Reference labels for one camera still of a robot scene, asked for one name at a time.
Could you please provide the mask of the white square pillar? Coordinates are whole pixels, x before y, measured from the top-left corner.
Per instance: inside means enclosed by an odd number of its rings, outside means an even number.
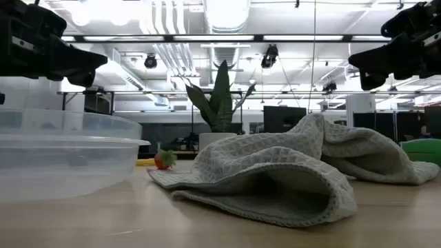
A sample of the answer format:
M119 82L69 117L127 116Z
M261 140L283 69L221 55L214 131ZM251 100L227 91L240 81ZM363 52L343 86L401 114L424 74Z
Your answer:
M354 113L375 112L376 100L373 94L352 94L347 95L345 99L347 126L353 127Z

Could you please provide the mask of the clear plastic tupperware container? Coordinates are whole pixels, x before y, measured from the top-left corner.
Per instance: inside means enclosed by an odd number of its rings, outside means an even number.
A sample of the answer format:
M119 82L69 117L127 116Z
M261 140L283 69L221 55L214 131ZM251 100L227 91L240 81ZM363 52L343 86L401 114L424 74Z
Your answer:
M0 202L82 196L127 180L150 144L141 134L117 116L0 109ZM88 165L70 167L68 154Z

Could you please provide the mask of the large green toy produce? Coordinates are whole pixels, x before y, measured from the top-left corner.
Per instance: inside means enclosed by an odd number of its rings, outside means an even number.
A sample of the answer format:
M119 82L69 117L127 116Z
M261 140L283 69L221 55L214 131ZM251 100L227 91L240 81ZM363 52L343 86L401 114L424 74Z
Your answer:
M441 139L415 139L401 142L400 146L411 161L435 163L441 167Z

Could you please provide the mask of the silver ceiling air duct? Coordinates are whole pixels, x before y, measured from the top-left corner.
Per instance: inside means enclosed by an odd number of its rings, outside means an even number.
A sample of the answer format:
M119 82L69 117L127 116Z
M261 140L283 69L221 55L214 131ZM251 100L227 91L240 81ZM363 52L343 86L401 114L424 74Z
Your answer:
M203 0L208 34L242 34L245 32L251 0ZM223 61L229 69L236 66L239 48L211 48L212 63L218 67Z

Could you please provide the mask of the grey waffle-weave towel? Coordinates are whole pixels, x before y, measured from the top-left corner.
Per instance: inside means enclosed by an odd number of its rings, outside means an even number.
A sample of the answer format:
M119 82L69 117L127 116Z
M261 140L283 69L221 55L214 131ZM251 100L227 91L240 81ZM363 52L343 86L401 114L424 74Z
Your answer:
M310 227L357 210L349 177L422 185L440 168L413 162L382 134L309 114L288 132L224 138L198 153L188 170L151 169L177 198L282 227Z

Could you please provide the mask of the black office partition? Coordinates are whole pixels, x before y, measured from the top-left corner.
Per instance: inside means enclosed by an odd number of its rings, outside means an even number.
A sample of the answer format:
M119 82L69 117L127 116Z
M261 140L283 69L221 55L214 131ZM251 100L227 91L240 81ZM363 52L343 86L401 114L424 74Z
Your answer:
M354 113L353 126L375 130L396 143L417 139L425 125L424 112Z

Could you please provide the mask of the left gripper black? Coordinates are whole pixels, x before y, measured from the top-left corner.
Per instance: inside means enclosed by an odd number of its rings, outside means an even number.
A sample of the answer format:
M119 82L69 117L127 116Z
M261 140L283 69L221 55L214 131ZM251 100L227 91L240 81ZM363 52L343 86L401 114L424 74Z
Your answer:
M67 78L91 87L107 57L63 41L66 21L39 1L0 0L0 76Z

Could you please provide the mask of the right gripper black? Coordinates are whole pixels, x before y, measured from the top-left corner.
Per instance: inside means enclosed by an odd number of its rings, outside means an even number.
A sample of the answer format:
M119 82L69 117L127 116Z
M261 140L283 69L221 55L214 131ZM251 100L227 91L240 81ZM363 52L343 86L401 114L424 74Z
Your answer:
M401 10L380 33L390 42L348 58L361 72L362 90L383 86L391 73L397 80L441 75L441 0L420 1Z

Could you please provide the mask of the dark cabinet on stand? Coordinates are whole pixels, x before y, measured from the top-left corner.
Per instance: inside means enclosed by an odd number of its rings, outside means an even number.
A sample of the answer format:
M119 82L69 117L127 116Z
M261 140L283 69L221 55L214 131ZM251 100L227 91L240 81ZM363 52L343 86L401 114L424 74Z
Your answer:
M113 115L115 102L114 92L87 90L83 92L83 95L85 96L85 112Z

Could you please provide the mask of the dark equipment on desk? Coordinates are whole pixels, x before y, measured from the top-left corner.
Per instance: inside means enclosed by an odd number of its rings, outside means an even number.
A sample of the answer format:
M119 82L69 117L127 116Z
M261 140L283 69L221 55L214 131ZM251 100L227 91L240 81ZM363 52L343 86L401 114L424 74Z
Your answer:
M190 132L188 136L173 138L162 144L161 149L175 152L197 152L199 150L199 136Z

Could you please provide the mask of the red toy strawberry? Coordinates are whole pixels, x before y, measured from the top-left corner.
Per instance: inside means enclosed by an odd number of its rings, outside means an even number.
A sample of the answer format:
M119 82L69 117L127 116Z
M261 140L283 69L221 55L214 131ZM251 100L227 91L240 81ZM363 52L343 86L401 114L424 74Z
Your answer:
M159 149L154 156L155 166L159 170L167 170L172 168L176 164L177 155L172 150Z

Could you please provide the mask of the black computer monitor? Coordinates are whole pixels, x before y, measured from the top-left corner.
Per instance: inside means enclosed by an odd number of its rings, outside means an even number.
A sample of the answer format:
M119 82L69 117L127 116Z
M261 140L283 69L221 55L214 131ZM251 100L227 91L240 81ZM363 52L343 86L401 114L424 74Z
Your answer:
M287 132L307 115L303 107L264 106L264 131L268 133Z

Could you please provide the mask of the green snake plant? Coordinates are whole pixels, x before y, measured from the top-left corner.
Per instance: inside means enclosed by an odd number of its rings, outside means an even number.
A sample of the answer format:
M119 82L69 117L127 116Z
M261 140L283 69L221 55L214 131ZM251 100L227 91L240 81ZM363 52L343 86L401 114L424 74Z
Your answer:
M206 98L202 89L190 83L189 80L185 85L192 105L199 109L201 117L210 126L212 132L231 132L234 112L241 108L247 97L255 90L256 84L253 83L241 100L233 106L228 71L227 61L224 60L218 67L214 88L209 99Z

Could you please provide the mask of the thin horizontal metal rail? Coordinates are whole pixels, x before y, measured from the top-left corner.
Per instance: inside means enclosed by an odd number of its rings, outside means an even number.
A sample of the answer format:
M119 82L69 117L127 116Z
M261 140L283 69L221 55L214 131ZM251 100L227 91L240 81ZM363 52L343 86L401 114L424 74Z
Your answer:
M82 92L57 92L57 94L120 94L120 95L140 95L140 94L164 94L164 95L184 95L186 91L82 91ZM441 94L441 90L414 90L414 91L252 91L251 94L257 95L329 95L329 94Z

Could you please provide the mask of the white plant pot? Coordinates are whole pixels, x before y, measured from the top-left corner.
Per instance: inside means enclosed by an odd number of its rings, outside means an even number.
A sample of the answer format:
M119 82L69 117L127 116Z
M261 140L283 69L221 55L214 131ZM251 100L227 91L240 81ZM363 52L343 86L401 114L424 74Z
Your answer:
M229 138L236 136L235 133L228 133L228 132L217 132L217 133L202 133L198 137L198 150L202 151L204 148L206 148L208 145L210 145L213 142L219 141L224 138Z

